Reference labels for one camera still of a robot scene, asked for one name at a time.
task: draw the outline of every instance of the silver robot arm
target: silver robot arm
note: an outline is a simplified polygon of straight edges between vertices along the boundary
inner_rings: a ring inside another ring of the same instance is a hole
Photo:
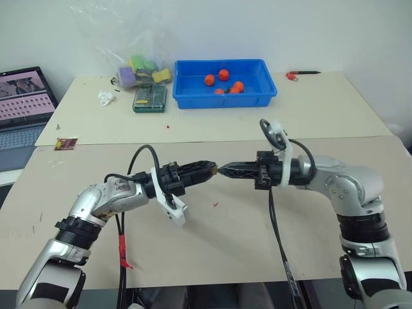
[[[307,156],[292,158],[292,146],[279,122],[261,120],[273,151],[258,151],[255,162],[231,162],[218,172],[229,178],[253,179],[255,189],[295,185],[326,196],[340,223],[340,258],[347,294],[366,308],[410,308],[412,293],[400,265],[380,199],[383,181],[368,167],[344,164],[334,158],[314,158],[315,174]]]
[[[132,180],[112,176],[106,183],[83,190],[68,217],[56,224],[59,232],[47,242],[21,283],[18,309],[75,308],[86,280],[78,266],[86,264],[90,247],[108,220],[156,198],[166,216],[183,225],[187,206],[176,196],[185,194],[185,187],[211,178],[216,174],[216,164],[199,161],[178,166],[174,162],[164,165],[160,172],[159,179],[168,194],[161,190],[155,168],[151,174],[128,176]]]
[[[309,160],[298,160],[308,173]],[[315,157],[315,162],[315,177],[300,189],[325,195],[336,212],[346,253],[340,258],[346,293],[366,308],[412,308],[412,293],[406,291],[395,240],[385,222],[382,178],[373,169],[330,157]]]

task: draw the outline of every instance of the cardboard sheet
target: cardboard sheet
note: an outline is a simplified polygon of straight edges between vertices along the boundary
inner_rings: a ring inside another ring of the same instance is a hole
[[[117,92],[108,77],[77,77],[36,145],[78,137],[77,145],[262,140],[259,120],[278,119],[295,138],[390,135],[342,72],[301,75],[292,82],[273,73],[278,95],[267,108],[178,109],[172,85],[165,113],[134,113],[136,89]],[[116,99],[106,107],[99,91]]]
[[[382,199],[389,230],[404,270],[412,270],[412,159],[394,136],[305,140],[313,154],[367,165],[382,175]],[[77,145],[73,151],[40,147],[10,191],[0,211],[0,289],[16,289],[77,194],[125,173],[137,145]],[[266,141],[154,144],[160,163],[212,160],[218,165],[255,160]],[[149,171],[149,153],[134,172]],[[268,193],[252,180],[217,175],[189,187],[187,224],[174,226],[156,201],[126,214],[128,286],[170,286],[285,280],[268,215]],[[296,279],[339,277],[339,225],[330,202],[318,193],[293,187],[274,190],[283,244]],[[116,288],[118,239],[111,220],[92,246],[84,267],[85,288]]]

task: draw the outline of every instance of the laptop keyboard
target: laptop keyboard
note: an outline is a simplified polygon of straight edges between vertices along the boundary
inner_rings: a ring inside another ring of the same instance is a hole
[[[0,133],[0,150],[34,145],[43,127]]]

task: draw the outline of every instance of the laptop screen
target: laptop screen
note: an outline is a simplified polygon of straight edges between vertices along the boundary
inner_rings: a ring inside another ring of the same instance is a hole
[[[46,122],[56,107],[39,67],[0,73],[0,128]]]

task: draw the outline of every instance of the yellow sponge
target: yellow sponge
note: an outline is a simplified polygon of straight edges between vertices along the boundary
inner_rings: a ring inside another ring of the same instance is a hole
[[[154,83],[157,84],[159,82],[169,82],[172,79],[172,75],[169,69],[164,69],[159,72],[153,72],[152,78]]]

